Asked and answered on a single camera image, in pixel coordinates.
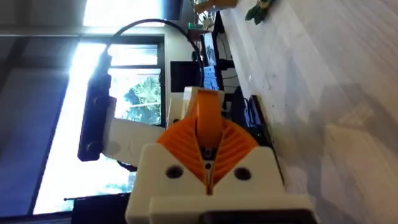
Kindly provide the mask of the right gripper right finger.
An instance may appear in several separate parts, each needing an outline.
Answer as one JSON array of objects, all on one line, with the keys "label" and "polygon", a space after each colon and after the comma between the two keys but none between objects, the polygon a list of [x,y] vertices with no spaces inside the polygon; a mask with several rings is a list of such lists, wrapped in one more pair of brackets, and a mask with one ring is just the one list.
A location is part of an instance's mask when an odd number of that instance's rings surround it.
[{"label": "right gripper right finger", "polygon": [[213,163],[213,195],[282,195],[284,181],[273,150],[262,146],[242,127],[223,121]]}]

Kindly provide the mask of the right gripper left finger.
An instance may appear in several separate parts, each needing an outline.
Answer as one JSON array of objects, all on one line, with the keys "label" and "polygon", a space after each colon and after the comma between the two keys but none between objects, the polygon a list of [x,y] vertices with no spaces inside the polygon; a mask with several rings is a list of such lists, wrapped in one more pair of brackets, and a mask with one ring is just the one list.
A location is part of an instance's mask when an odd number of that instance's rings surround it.
[{"label": "right gripper left finger", "polygon": [[208,177],[196,119],[184,118],[141,151],[127,223],[199,223]]}]

